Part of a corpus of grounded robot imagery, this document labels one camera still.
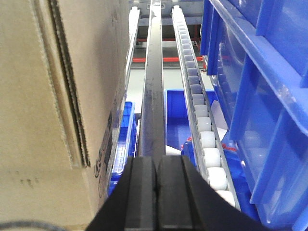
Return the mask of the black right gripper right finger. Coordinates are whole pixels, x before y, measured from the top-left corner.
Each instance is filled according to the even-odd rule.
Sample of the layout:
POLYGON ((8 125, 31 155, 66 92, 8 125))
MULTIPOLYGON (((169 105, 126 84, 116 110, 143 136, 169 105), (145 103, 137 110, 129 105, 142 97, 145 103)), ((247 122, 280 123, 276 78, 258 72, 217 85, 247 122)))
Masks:
POLYGON ((267 230, 219 196, 185 156, 163 156, 157 183, 160 231, 267 230))

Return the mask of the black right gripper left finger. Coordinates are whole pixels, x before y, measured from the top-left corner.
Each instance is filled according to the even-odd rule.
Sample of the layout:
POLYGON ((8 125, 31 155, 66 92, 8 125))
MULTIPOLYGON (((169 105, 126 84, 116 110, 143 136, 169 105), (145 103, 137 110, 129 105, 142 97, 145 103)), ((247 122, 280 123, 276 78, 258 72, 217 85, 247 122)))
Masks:
POLYGON ((86 230, 156 230, 155 177, 151 157, 129 158, 118 184, 86 230))

